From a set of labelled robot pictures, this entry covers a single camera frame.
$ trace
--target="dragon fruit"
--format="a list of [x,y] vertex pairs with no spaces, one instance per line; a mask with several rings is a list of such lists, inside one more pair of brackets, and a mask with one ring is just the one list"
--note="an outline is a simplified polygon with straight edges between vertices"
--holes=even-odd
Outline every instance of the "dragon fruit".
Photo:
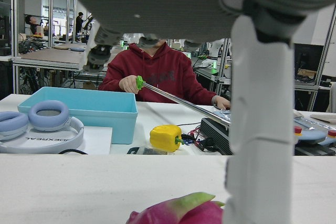
[[199,192],[163,201],[141,213],[133,211],[126,224],[221,224],[224,204],[213,198]]

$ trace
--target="red button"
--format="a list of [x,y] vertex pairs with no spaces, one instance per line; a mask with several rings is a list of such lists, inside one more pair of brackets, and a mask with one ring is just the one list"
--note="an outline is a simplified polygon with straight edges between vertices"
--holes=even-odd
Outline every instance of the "red button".
[[336,136],[336,130],[329,130],[328,135],[329,136]]
[[300,134],[302,131],[302,128],[299,127],[299,126],[294,126],[294,132],[297,133],[297,134]]

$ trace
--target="red hoodie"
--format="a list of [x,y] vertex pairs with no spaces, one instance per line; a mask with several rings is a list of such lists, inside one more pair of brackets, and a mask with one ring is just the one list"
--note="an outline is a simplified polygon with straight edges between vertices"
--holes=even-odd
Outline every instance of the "red hoodie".
[[[142,76],[148,84],[199,105],[212,105],[216,94],[203,88],[196,80],[191,60],[182,52],[164,43],[153,57],[137,47],[119,53],[109,64],[99,90],[122,91],[119,81],[127,76]],[[174,103],[172,100],[143,88],[135,95],[137,101]]]

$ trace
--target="green handle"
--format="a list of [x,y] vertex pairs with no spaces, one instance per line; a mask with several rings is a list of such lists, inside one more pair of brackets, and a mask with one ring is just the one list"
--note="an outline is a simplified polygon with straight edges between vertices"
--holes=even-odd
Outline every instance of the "green handle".
[[143,84],[146,83],[144,80],[142,80],[141,76],[137,76],[137,85],[136,87],[141,90],[141,88],[143,88]]

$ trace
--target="light blue headphones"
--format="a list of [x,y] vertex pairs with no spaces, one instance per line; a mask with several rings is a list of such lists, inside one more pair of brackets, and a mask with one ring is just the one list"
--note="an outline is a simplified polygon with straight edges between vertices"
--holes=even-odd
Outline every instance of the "light blue headphones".
[[[58,115],[39,115],[42,111],[57,111]],[[28,123],[39,131],[57,131],[64,127],[72,127],[77,135],[67,141],[42,147],[13,147],[6,145],[26,132]],[[75,118],[69,117],[68,107],[56,100],[46,100],[32,106],[28,116],[19,112],[0,112],[0,153],[31,153],[31,154],[57,154],[66,149],[76,149],[83,141],[84,125]]]

